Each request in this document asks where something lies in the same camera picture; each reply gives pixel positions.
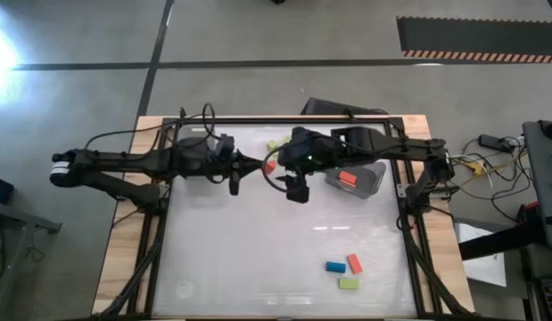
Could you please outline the white paper sheet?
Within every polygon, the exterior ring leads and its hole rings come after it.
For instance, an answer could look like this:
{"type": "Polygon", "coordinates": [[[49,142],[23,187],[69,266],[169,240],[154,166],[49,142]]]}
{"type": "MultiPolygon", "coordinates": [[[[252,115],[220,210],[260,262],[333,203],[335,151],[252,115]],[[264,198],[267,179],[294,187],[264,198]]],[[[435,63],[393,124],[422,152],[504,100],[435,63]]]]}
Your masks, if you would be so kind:
{"type": "MultiPolygon", "coordinates": [[[[470,226],[465,223],[455,223],[454,228],[459,243],[491,235],[491,231],[470,226]]],[[[478,259],[464,259],[463,264],[467,278],[500,287],[507,286],[503,253],[493,254],[478,259]]]]}

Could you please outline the grey cart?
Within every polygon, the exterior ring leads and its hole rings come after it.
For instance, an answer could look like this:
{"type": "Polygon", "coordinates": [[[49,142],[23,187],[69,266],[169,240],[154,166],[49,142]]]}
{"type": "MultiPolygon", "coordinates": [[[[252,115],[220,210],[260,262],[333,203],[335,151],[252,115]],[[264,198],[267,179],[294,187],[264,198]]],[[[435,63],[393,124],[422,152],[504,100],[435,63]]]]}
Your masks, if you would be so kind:
{"type": "Polygon", "coordinates": [[[548,246],[552,248],[552,139],[546,136],[537,121],[526,121],[522,128],[541,221],[548,246]]]}

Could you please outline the grey translucent plastic bin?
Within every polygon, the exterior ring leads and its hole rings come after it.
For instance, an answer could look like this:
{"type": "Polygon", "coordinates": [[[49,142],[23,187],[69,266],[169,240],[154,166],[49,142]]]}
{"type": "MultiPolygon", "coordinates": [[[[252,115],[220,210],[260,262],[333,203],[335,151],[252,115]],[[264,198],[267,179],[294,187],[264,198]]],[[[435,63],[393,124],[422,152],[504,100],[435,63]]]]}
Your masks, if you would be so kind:
{"type": "Polygon", "coordinates": [[[380,161],[364,166],[331,169],[325,173],[325,181],[345,193],[367,199],[378,192],[386,169],[386,165],[380,161]],[[341,171],[348,171],[357,177],[355,187],[344,185],[339,181],[338,176],[341,171]]]}

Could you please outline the black aluminium table frame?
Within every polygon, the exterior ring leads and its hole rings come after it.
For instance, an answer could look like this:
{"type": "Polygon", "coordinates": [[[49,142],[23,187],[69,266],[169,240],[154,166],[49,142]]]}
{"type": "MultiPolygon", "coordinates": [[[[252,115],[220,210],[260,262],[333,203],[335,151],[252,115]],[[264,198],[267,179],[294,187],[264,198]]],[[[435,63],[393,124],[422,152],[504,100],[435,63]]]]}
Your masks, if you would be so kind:
{"type": "MultiPolygon", "coordinates": [[[[370,120],[389,120],[390,129],[395,130],[395,134],[401,134],[403,131],[406,136],[415,139],[429,139],[432,138],[431,131],[425,115],[394,115],[394,116],[356,116],[355,120],[359,122],[370,122],[370,120]]],[[[172,116],[143,116],[137,120],[136,129],[146,129],[152,126],[160,125],[166,121],[171,121],[172,116]]],[[[350,124],[347,120],[348,116],[222,116],[217,119],[217,126],[220,123],[232,124],[232,125],[259,125],[260,127],[267,128],[271,126],[270,121],[274,121],[278,124],[297,125],[292,124],[289,121],[302,120],[309,124],[323,124],[325,121],[339,121],[331,125],[348,126],[350,124]]],[[[128,147],[132,152],[143,152],[145,147],[148,148],[157,136],[157,129],[150,129],[145,132],[139,132],[132,134],[132,143],[128,147]]],[[[414,161],[408,163],[411,165],[404,165],[404,170],[401,169],[403,162],[397,163],[398,172],[396,173],[402,177],[403,183],[409,183],[411,178],[417,179],[418,175],[422,174],[424,165],[414,161]]],[[[148,183],[146,176],[142,174],[125,174],[125,181],[129,183],[148,183]]],[[[432,200],[434,207],[440,208],[449,212],[449,205],[447,201],[442,199],[432,200]]],[[[129,201],[120,202],[115,210],[114,218],[123,218],[127,215],[127,210],[132,210],[133,205],[129,201]]],[[[143,218],[141,220],[141,214],[133,214],[131,219],[124,220],[126,222],[125,229],[121,232],[112,229],[108,247],[105,252],[103,261],[103,268],[100,276],[100,281],[96,290],[94,305],[92,307],[92,315],[101,314],[104,309],[108,308],[110,303],[116,298],[118,290],[125,285],[126,279],[132,275],[134,270],[133,254],[135,259],[137,256],[145,255],[147,246],[141,245],[146,240],[150,245],[154,243],[157,223],[160,223],[159,218],[143,218]]],[[[454,232],[454,226],[451,222],[451,217],[438,210],[432,210],[425,213],[422,218],[418,219],[414,223],[418,224],[420,221],[420,228],[423,232],[418,232],[417,227],[413,229],[413,237],[415,242],[420,245],[421,249],[426,249],[426,242],[428,250],[430,251],[429,260],[432,262],[433,269],[436,271],[437,276],[441,279],[449,292],[456,298],[456,300],[470,312],[475,312],[472,294],[468,282],[465,276],[465,269],[463,262],[459,255],[458,241],[454,232]]],[[[421,294],[423,295],[424,309],[428,313],[433,313],[434,308],[434,290],[431,289],[430,283],[426,282],[426,276],[424,271],[417,265],[416,271],[418,273],[418,279],[421,286],[421,294]]],[[[148,288],[152,273],[153,265],[151,265],[149,272],[145,273],[141,279],[141,283],[137,288],[136,308],[130,314],[140,314],[144,308],[148,307],[148,303],[145,303],[147,298],[148,288]]]]}

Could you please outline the black device with blue light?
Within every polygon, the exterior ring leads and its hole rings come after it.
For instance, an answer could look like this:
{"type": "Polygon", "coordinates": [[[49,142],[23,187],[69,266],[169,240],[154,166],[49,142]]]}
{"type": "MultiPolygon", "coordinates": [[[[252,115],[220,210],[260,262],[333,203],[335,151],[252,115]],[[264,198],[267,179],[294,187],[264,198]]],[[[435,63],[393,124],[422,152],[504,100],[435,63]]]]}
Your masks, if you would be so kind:
{"type": "Polygon", "coordinates": [[[8,204],[14,192],[14,186],[0,178],[0,203],[8,204]]]}

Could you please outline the black cart leg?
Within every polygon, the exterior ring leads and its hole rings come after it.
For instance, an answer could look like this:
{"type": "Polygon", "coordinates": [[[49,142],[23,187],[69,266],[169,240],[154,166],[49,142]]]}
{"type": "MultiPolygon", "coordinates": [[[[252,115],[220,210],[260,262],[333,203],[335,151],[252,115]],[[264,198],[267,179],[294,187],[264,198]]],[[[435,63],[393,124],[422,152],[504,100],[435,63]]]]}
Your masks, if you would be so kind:
{"type": "Polygon", "coordinates": [[[491,235],[485,235],[458,245],[461,259],[479,259],[501,252],[519,250],[529,245],[548,242],[541,223],[530,222],[511,226],[491,235]]]}

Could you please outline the grey metal stand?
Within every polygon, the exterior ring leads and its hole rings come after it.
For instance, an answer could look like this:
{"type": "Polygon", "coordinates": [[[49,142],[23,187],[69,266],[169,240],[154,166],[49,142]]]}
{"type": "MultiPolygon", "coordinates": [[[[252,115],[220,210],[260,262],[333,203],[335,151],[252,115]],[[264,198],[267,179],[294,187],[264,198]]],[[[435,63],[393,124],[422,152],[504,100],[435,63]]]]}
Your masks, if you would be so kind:
{"type": "Polygon", "coordinates": [[[0,320],[4,317],[21,263],[28,250],[34,247],[34,233],[44,230],[57,234],[61,227],[61,223],[0,203],[0,320]]]}

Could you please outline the black power strip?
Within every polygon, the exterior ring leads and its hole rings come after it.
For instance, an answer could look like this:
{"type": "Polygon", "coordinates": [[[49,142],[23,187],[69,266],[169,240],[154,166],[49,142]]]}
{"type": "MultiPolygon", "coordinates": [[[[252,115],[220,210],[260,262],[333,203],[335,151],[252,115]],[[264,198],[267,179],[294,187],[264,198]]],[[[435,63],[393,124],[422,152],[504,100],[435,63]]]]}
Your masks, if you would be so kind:
{"type": "Polygon", "coordinates": [[[509,138],[490,136],[486,134],[479,135],[477,141],[478,145],[481,147],[498,152],[512,152],[516,147],[516,144],[509,138]]]}

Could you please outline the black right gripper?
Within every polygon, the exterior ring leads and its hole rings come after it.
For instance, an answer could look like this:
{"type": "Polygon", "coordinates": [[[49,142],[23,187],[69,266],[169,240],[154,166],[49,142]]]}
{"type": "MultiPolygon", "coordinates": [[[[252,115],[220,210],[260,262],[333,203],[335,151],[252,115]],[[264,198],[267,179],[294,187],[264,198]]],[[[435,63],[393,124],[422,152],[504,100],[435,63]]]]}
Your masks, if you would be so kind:
{"type": "Polygon", "coordinates": [[[281,146],[277,163],[286,171],[310,174],[336,168],[336,142],[306,128],[292,130],[292,142],[281,146]]]}

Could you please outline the black hazard striped floor mat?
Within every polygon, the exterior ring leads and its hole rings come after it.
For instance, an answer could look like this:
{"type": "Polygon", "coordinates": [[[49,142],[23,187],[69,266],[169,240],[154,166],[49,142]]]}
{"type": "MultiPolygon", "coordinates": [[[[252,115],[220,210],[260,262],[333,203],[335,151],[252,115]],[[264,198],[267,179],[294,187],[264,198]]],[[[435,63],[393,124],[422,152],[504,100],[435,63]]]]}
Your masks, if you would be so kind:
{"type": "Polygon", "coordinates": [[[497,63],[552,63],[552,21],[396,18],[406,57],[497,63]]]}

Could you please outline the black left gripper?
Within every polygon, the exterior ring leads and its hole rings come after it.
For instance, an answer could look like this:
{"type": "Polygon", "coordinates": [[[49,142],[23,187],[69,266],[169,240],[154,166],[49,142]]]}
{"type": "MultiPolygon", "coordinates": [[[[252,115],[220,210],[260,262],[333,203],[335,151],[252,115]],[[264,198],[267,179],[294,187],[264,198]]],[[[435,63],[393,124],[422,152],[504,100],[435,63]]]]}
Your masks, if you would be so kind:
{"type": "Polygon", "coordinates": [[[239,194],[240,177],[261,170],[263,164],[262,160],[235,152],[235,139],[228,135],[221,135],[213,147],[204,136],[189,136],[176,141],[172,151],[173,165],[181,177],[205,177],[213,184],[227,179],[231,195],[239,194]]]}

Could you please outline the black box behind table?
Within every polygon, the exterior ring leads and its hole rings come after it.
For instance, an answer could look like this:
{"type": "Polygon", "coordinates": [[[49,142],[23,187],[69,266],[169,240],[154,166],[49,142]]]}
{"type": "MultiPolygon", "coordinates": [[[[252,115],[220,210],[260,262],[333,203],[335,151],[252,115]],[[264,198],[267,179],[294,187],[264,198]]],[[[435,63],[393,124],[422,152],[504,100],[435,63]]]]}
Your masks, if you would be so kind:
{"type": "Polygon", "coordinates": [[[359,115],[388,115],[388,112],[383,109],[367,109],[310,97],[300,115],[346,115],[355,117],[359,115]]]}

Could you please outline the clear translucent plastic bin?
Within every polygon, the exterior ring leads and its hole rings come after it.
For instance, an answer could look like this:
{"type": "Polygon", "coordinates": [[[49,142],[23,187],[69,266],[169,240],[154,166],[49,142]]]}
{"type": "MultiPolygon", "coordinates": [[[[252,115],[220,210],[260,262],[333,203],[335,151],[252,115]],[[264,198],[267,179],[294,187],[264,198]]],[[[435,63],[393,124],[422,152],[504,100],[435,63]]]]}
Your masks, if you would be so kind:
{"type": "Polygon", "coordinates": [[[256,130],[252,137],[254,155],[263,160],[265,156],[270,153],[267,148],[267,142],[275,140],[278,144],[277,148],[279,148],[283,145],[282,140],[285,136],[292,137],[292,130],[290,128],[265,128],[256,130]]]}

